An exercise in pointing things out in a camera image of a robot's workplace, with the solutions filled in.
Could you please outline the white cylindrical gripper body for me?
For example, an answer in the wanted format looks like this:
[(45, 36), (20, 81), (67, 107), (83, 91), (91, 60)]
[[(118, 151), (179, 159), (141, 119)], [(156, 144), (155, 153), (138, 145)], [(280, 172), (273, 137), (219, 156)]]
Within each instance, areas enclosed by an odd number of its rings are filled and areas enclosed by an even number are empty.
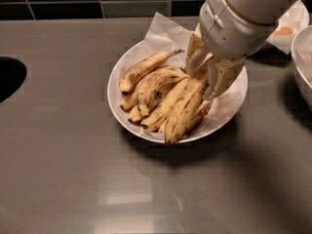
[(278, 23), (260, 24), (239, 16), (226, 0), (206, 0), (200, 10), (204, 42), (221, 58), (238, 59), (255, 54)]

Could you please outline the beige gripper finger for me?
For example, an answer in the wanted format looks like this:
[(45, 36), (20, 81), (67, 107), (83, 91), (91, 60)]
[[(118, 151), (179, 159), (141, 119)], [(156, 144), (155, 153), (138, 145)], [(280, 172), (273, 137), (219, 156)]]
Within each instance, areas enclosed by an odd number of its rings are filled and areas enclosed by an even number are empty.
[(225, 93), (237, 79), (245, 64), (243, 58), (208, 59), (208, 81), (204, 99), (212, 100)]
[(204, 62), (206, 56), (211, 52), (206, 42), (202, 39), (201, 26), (197, 23), (192, 32), (186, 51), (185, 70), (188, 75), (193, 75), (197, 68)]

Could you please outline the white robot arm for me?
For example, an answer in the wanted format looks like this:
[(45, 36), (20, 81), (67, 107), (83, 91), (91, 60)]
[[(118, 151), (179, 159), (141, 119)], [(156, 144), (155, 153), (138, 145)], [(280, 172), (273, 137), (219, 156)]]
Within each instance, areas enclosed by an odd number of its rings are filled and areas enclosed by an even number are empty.
[(222, 95), (240, 74), (246, 57), (255, 54), (298, 0), (206, 0), (200, 30), (208, 61), (205, 99)]

